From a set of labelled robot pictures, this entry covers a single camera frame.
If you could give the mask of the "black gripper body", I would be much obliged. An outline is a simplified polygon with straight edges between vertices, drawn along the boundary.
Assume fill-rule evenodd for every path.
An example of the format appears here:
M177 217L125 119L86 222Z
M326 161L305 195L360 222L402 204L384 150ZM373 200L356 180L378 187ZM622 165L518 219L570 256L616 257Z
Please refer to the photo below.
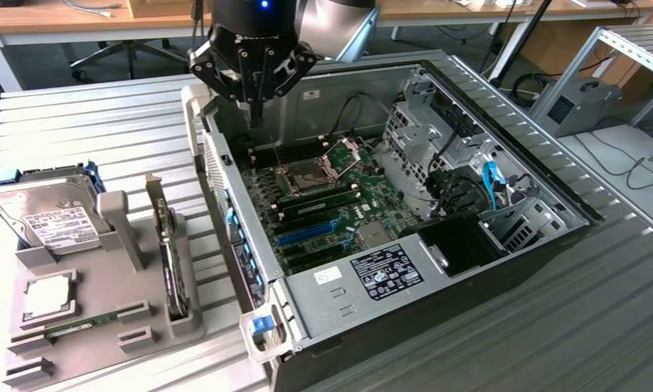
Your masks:
M293 47L296 1L214 1L210 45L238 73L260 73L266 47Z

